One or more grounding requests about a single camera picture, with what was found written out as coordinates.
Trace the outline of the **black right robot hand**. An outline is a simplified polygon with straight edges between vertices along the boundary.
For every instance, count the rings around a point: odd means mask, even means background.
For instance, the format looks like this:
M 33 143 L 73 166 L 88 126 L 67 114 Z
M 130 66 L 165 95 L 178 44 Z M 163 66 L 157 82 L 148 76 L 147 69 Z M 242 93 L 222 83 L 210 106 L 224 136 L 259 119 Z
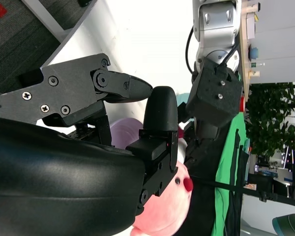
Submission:
M 105 54 L 48 65 L 0 94 L 0 236 L 114 235 L 174 178 L 174 90 L 109 65 Z M 114 147 L 105 102 L 141 100 L 139 139 Z

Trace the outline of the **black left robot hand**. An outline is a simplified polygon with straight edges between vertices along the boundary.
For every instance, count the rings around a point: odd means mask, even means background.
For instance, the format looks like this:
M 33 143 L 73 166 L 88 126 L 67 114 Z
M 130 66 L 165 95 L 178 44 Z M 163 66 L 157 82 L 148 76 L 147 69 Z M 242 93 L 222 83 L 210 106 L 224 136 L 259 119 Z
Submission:
M 229 128 L 231 118 L 226 111 L 208 105 L 197 106 L 193 114 L 194 121 L 189 121 L 191 114 L 186 111 L 186 103 L 178 106 L 178 121 L 187 122 L 185 128 L 178 128 L 178 138 L 187 143 L 184 165 L 190 175 L 202 169 L 209 173 L 216 169 L 222 153 L 220 147 L 213 146 L 219 142 L 220 129 Z

